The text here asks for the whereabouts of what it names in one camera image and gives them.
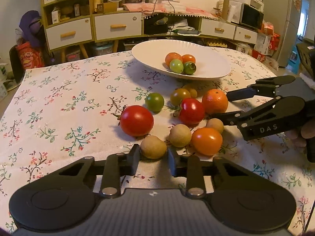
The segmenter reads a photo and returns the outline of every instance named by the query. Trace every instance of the purple hat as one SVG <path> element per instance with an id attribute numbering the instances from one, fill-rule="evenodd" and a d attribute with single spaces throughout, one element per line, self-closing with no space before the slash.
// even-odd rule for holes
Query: purple hat
<path id="1" fill-rule="evenodd" d="M 20 25 L 19 25 L 23 31 L 23 36 L 25 40 L 29 41 L 31 46 L 34 48 L 38 48 L 42 46 L 40 40 L 35 37 L 35 34 L 37 33 L 34 33 L 34 30 L 32 29 L 33 23 L 37 22 L 40 18 L 41 17 L 38 11 L 28 11 L 22 16 Z"/>

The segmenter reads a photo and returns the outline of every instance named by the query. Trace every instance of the microwave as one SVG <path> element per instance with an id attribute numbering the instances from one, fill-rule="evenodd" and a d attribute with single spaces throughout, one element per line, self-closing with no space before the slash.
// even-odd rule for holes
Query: microwave
<path id="1" fill-rule="evenodd" d="M 262 20 L 264 19 L 264 14 L 254 7 L 235 1 L 230 1 L 228 18 L 233 23 L 254 28 L 256 30 L 261 29 Z"/>

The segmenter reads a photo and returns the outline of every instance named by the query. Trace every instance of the white tablecloth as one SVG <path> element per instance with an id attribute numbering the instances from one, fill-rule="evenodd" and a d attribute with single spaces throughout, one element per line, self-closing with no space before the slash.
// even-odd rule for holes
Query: white tablecloth
<path id="1" fill-rule="evenodd" d="M 230 60 L 232 71 L 221 80 L 194 83 L 200 94 L 210 88 L 240 89 L 256 79 L 274 76 L 248 55 L 229 49 L 214 50 Z M 220 65 L 209 61 L 209 66 Z M 143 105 L 151 92 L 161 93 L 168 101 L 172 91 L 186 83 L 146 68 L 131 52 L 28 70 L 0 123 L 0 227 L 10 232 L 16 229 L 8 202 L 18 188 L 81 157 L 92 155 L 103 160 L 110 154 L 128 152 L 134 143 L 140 143 L 122 132 L 113 115 L 120 114 L 124 105 Z M 236 101 L 229 104 L 228 111 L 249 110 L 267 100 L 255 97 Z M 170 128 L 180 123 L 167 102 L 154 120 L 151 134 L 163 140 Z M 314 165 L 284 134 L 244 141 L 235 126 L 227 126 L 223 139 L 218 155 L 280 184 L 294 195 L 297 210 L 289 229 L 295 235 L 301 233 L 315 199 Z M 179 151 L 185 152 L 195 151 L 190 146 Z M 140 162 L 135 176 L 122 178 L 122 190 L 125 187 L 185 187 L 185 178 L 172 178 L 164 158 Z M 209 178 L 206 187 L 208 192 L 213 191 Z"/>

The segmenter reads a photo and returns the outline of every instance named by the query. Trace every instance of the gray ribbed panel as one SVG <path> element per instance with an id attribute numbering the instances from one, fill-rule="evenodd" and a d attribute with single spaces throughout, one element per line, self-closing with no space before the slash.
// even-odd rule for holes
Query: gray ribbed panel
<path id="1" fill-rule="evenodd" d="M 154 197 L 149 193 L 158 193 Z M 14 236 L 250 236 L 221 224 L 204 202 L 185 198 L 178 189 L 127 189 L 103 200 L 95 213 L 75 228 L 57 233 L 18 230 Z M 269 236 L 292 236 L 288 231 Z"/>

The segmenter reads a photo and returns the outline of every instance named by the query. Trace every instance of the finger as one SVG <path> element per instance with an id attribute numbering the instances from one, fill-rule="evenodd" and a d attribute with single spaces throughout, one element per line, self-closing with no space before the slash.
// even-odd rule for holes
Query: finger
<path id="1" fill-rule="evenodd" d="M 297 139 L 293 139 L 292 142 L 296 147 L 306 147 L 306 140 L 300 136 Z"/>
<path id="2" fill-rule="evenodd" d="M 315 137 L 315 118 L 305 123 L 302 127 L 301 134 L 305 139 Z"/>
<path id="3" fill-rule="evenodd" d="M 294 129 L 294 130 L 290 130 L 290 131 L 286 131 L 285 133 L 284 133 L 289 139 L 297 139 L 298 138 L 298 136 L 299 136 L 299 132 L 296 130 L 296 129 Z"/>

